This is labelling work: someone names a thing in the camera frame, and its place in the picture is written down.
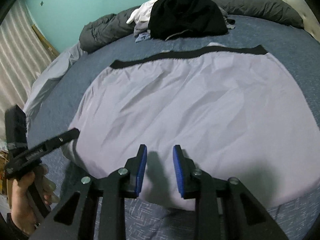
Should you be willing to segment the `person's left hand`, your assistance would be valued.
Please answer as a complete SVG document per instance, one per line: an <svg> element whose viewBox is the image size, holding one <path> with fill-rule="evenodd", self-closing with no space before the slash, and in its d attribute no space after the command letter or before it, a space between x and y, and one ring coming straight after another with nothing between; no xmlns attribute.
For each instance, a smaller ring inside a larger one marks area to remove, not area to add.
<svg viewBox="0 0 320 240"><path fill-rule="evenodd" d="M37 171L43 175L43 198L46 205L52 205L60 201L59 197L54 193L56 185L53 181L46 177L48 173L47 165L40 165ZM29 186L35 180L35 173L29 172L20 180L14 179L12 182L12 195L11 195L11 220L13 224L26 236L34 233L37 219L31 205L29 204L27 191Z"/></svg>

